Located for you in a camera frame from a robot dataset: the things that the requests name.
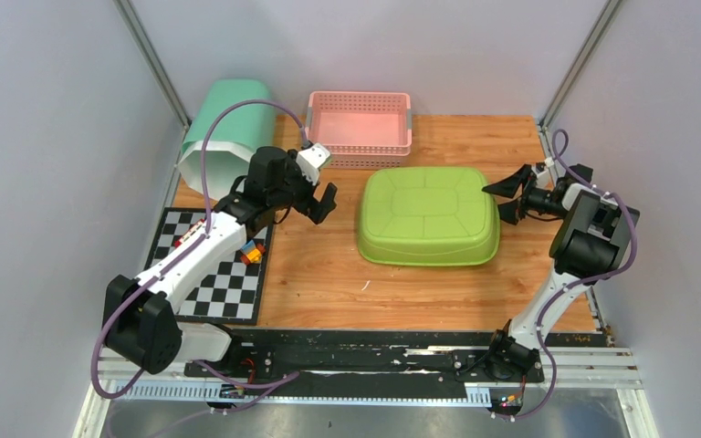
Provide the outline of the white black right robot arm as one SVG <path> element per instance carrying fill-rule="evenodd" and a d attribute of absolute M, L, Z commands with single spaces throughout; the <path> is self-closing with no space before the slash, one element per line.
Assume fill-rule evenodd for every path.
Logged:
<path fill-rule="evenodd" d="M 524 379 L 539 365 L 542 342 L 565 310 L 592 285 L 615 275 L 637 239 L 639 211 L 620 207 L 592 187 L 592 168 L 571 165 L 547 189 L 541 179 L 548 167 L 525 164 L 484 189 L 506 198 L 498 212 L 507 224 L 535 214 L 560 222 L 549 248 L 547 279 L 526 308 L 494 332 L 487 352 L 475 362 L 494 381 Z"/>

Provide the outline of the large lime green tub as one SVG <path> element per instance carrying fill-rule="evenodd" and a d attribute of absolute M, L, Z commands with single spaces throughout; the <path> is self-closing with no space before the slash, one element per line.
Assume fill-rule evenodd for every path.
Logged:
<path fill-rule="evenodd" d="M 392 266 L 480 266 L 500 244 L 500 219 L 476 168 L 383 169 L 364 187 L 356 227 L 359 253 Z"/>

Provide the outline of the pink perforated plastic basket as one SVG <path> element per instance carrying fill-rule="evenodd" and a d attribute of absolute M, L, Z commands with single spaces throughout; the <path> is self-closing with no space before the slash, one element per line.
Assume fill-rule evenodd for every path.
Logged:
<path fill-rule="evenodd" d="M 411 99 L 402 92 L 314 91 L 306 126 L 336 168 L 398 167 L 412 150 Z"/>

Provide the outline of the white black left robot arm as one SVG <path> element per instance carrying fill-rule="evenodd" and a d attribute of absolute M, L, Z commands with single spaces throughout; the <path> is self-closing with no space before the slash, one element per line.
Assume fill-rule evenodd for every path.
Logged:
<path fill-rule="evenodd" d="M 302 151 L 263 147 L 245 176 L 235 179 L 203 223 L 162 261 L 135 278 L 116 276 L 107 286 L 102 339 L 107 347 L 141 370 L 157 374 L 175 361 L 205 360 L 222 377 L 236 375 L 243 352 L 231 333 L 212 324 L 185 323 L 176 315 L 190 293 L 228 256 L 253 248 L 256 235 L 290 210 L 314 224 L 335 207 L 330 183 L 320 199 L 314 193 L 331 153 L 315 143 Z"/>

